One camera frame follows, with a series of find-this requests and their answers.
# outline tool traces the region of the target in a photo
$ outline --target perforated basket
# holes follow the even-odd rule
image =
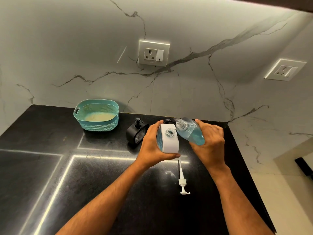
[[[80,126],[90,131],[110,131],[118,123],[118,104],[112,100],[88,99],[80,102],[75,110],[74,117]],[[109,112],[115,114],[115,117],[108,121],[88,121],[86,117],[92,113]]]

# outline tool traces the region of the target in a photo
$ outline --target wall socket panel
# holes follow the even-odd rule
[[[170,44],[139,40],[139,63],[166,66]]]
[[[303,61],[279,59],[264,78],[289,81],[304,67],[305,64],[306,62]]]

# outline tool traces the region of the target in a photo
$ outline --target forearm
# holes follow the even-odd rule
[[[246,198],[230,169],[211,171],[220,193],[225,221],[230,235],[273,235]]]
[[[135,161],[119,178],[72,217],[57,235],[107,234],[128,191],[145,170],[146,168]]]

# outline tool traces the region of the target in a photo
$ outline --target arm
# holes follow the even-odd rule
[[[224,131],[216,125],[196,120],[205,144],[190,143],[209,171],[219,191],[225,221],[230,235],[273,235],[246,198],[224,161]]]
[[[133,164],[110,186],[74,215],[57,235],[107,234],[111,229],[128,191],[137,179],[151,166],[164,160],[180,157],[162,153],[156,143],[156,133],[163,120],[151,125],[145,135],[140,152]]]

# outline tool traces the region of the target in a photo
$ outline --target black countertop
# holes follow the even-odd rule
[[[0,136],[0,234],[55,234],[135,160],[140,146],[129,147],[125,132],[136,117],[166,118],[119,113],[114,130],[96,133],[71,108],[30,106]],[[224,128],[226,164],[275,231],[227,123],[206,122]],[[110,234],[228,234],[212,178],[180,136],[179,144],[191,194],[180,194],[178,162],[160,162],[131,188]]]

